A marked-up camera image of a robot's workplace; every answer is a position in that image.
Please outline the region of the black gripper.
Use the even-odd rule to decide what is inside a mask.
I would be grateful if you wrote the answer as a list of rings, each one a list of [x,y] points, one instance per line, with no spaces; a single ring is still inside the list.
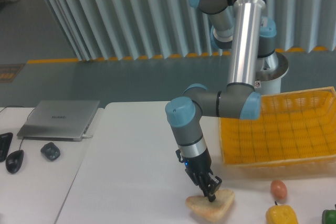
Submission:
[[[215,193],[219,190],[222,179],[212,174],[211,157],[208,149],[196,157],[184,157],[180,150],[175,151],[178,161],[185,165],[189,178],[198,186],[209,202],[216,199]]]

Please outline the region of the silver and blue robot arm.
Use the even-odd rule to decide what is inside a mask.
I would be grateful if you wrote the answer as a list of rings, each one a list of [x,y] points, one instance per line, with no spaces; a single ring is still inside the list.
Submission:
[[[255,74],[261,16],[267,0],[189,0],[207,14],[212,40],[231,50],[227,86],[209,92],[201,84],[189,86],[181,97],[165,107],[167,121],[185,171],[209,201],[214,201],[222,180],[211,170],[211,157],[200,126],[203,116],[255,120],[260,116],[261,96],[255,91]]]

